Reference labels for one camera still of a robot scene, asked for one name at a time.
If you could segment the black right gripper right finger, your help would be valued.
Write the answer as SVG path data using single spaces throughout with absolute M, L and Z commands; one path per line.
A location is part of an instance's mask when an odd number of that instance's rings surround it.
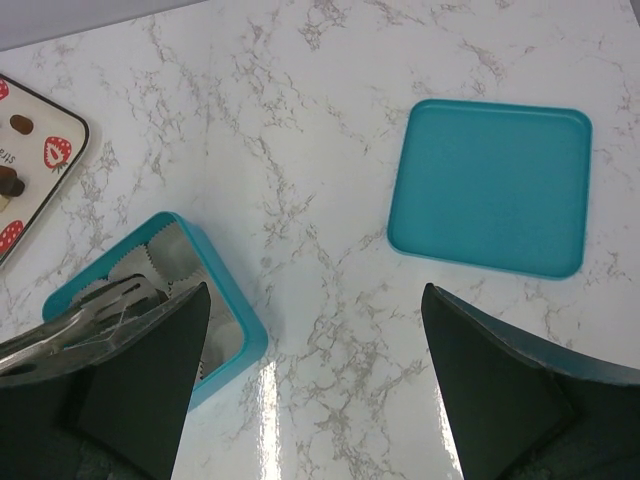
M 426 285 L 428 349 L 466 479 L 636 479 L 639 372 Z

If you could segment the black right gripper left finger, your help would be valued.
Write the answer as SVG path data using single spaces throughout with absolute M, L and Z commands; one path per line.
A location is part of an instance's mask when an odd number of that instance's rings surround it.
M 5 479 L 167 479 L 209 321 L 205 284 L 1 374 Z

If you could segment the metal tongs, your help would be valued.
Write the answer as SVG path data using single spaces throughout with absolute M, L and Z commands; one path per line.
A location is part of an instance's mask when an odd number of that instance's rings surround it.
M 1 344 L 1 374 L 26 373 L 35 362 L 75 347 L 113 326 L 135 319 L 168 300 L 142 274 L 110 282 L 55 319 Z

